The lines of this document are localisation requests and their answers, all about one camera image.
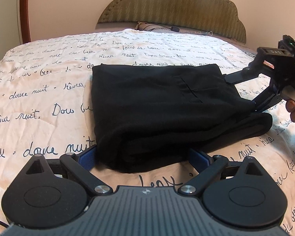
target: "black circular pad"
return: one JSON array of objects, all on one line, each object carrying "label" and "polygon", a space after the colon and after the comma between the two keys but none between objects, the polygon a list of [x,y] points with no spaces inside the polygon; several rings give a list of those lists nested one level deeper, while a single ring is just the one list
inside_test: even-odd
[{"label": "black circular pad", "polygon": [[215,218],[246,229],[278,223],[287,207],[280,188],[262,176],[221,180],[210,185],[202,196],[205,208]]},{"label": "black circular pad", "polygon": [[14,180],[2,196],[2,210],[9,221],[26,228],[57,227],[78,217],[87,205],[87,194],[78,183],[52,175],[27,175]]},{"label": "black circular pad", "polygon": [[38,186],[28,190],[24,195],[25,202],[37,208],[49,207],[61,198],[61,192],[50,186]]},{"label": "black circular pad", "polygon": [[264,193],[256,188],[241,186],[229,192],[230,200],[243,207],[255,207],[262,204],[266,197]]}]

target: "pillow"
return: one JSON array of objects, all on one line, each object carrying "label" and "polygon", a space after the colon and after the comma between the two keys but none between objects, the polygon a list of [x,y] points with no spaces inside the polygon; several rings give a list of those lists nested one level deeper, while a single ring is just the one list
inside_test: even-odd
[{"label": "pillow", "polygon": [[197,30],[197,29],[181,28],[176,26],[160,25],[160,24],[153,24],[153,23],[147,23],[147,22],[138,22],[135,29],[140,31],[148,31],[148,32],[155,32],[155,33],[210,35],[234,45],[235,47],[239,48],[241,51],[245,52],[248,56],[251,56],[254,58],[255,55],[257,54],[257,52],[255,52],[254,50],[246,47],[244,43],[238,42],[234,39],[223,37],[218,34],[214,34],[212,31],[206,32],[206,31]]},{"label": "pillow", "polygon": [[94,33],[101,32],[118,32],[125,29],[135,29],[136,23],[130,22],[113,22],[113,23],[98,23],[95,27]]}]

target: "headboard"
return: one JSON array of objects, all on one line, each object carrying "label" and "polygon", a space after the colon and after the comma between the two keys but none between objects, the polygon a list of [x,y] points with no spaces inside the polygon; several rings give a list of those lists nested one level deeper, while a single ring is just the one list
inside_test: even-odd
[{"label": "headboard", "polygon": [[246,30],[229,0],[113,0],[98,23],[149,22],[212,31],[246,43]]}]

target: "folded black pants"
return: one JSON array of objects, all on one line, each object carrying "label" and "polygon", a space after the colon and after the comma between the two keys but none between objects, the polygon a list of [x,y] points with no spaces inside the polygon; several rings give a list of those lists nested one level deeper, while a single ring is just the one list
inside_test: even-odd
[{"label": "folded black pants", "polygon": [[96,160],[114,170],[149,171],[186,160],[190,146],[208,153],[272,126],[216,64],[92,70]]}]

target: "white comforter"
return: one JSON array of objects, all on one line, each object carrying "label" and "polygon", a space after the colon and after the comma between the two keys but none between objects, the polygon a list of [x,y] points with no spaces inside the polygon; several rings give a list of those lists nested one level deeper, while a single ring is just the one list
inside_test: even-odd
[{"label": "white comforter", "polygon": [[[214,37],[132,29],[35,41],[9,50],[0,61],[0,220],[6,222],[2,195],[33,154],[58,158],[95,144],[90,100],[93,66],[216,63],[222,73],[231,73],[250,61],[251,57]],[[268,82],[260,77],[237,88],[242,97],[252,99]],[[247,155],[256,157],[288,198],[282,228],[295,236],[295,123],[289,120],[284,102],[268,112],[273,115],[273,127],[267,134],[211,155],[238,161]],[[141,174],[107,168],[91,172],[114,189],[117,185],[179,185],[197,174],[187,162]]]}]

